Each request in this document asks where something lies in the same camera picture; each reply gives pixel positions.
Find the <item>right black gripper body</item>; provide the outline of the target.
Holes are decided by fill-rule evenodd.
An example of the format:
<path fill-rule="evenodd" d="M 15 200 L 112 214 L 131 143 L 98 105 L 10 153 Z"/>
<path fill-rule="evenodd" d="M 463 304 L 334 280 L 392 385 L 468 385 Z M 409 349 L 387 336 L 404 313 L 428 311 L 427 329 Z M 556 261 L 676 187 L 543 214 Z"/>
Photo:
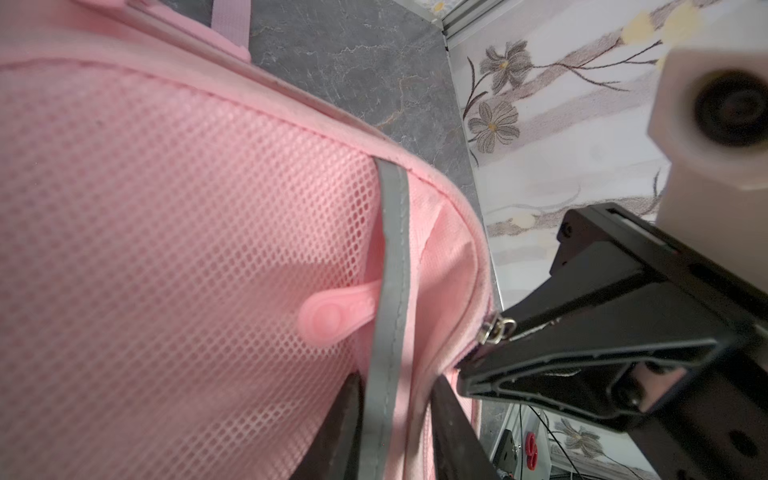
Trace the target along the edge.
<path fill-rule="evenodd" d="M 664 282 L 696 298 L 717 292 L 743 308 L 743 347 L 623 432 L 664 479 L 765 478 L 765 293 L 615 204 L 568 211 L 557 238 L 549 301 L 558 307 L 558 322 Z"/>

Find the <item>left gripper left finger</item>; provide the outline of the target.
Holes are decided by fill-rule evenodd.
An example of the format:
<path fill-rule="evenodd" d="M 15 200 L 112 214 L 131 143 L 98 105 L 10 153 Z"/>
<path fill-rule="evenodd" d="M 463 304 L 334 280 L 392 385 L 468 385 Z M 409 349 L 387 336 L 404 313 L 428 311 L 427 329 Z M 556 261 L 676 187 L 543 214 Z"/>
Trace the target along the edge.
<path fill-rule="evenodd" d="M 344 381 L 291 480 L 352 480 L 358 475 L 364 387 L 359 373 Z"/>

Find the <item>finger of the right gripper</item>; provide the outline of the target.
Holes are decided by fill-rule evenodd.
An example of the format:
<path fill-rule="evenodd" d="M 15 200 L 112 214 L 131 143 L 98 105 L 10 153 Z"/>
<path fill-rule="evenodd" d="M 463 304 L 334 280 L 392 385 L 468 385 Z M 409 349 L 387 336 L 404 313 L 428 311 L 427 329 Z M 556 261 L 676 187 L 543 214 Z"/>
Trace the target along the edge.
<path fill-rule="evenodd" d="M 739 304 L 651 283 L 470 361 L 458 391 L 627 431 L 743 345 Z"/>

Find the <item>pink backpack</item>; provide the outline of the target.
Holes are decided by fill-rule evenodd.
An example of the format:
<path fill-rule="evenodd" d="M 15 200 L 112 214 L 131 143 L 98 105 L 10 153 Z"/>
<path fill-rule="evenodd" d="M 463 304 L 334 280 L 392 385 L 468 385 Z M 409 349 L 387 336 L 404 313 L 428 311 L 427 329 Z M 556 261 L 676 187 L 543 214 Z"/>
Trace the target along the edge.
<path fill-rule="evenodd" d="M 3 478 L 290 479 L 359 373 L 356 479 L 437 479 L 431 389 L 492 308 L 481 223 L 240 32 L 2 3 Z"/>

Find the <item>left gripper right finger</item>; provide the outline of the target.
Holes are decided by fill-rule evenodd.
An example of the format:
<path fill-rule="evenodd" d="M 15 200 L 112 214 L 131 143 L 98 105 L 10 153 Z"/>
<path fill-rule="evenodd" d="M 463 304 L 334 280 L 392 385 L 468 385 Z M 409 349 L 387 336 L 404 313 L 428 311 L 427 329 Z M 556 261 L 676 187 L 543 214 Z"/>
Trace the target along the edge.
<path fill-rule="evenodd" d="M 495 467 L 480 444 L 447 378 L 430 393 L 434 465 L 438 480 L 494 480 Z"/>

